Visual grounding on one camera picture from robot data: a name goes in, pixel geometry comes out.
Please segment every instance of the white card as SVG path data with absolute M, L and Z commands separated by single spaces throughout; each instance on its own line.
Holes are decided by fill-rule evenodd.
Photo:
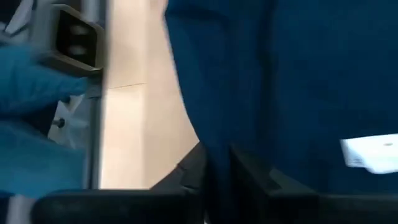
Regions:
M 346 165 L 364 167 L 373 174 L 398 172 L 398 134 L 343 139 Z

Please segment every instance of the white tag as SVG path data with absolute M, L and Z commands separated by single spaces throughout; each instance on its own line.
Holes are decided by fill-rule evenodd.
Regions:
M 364 167 L 373 174 L 398 172 L 398 134 L 343 139 L 346 165 Z

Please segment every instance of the beige floor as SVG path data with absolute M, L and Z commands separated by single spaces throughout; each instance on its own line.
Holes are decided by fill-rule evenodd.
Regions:
M 198 142 L 178 89 L 166 0 L 111 0 L 101 188 L 146 189 Z

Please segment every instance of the black armrest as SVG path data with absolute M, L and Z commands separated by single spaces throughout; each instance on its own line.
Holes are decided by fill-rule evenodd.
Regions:
M 231 150 L 233 189 L 241 223 L 395 223 L 396 195 L 326 195 L 256 155 Z
M 183 191 L 83 190 L 58 192 L 33 207 L 32 223 L 195 223 Z

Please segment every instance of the blue glove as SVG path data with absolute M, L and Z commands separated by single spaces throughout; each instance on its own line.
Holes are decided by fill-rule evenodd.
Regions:
M 30 56 L 26 45 L 0 48 L 0 118 L 28 114 L 87 89 L 86 78 L 43 67 Z

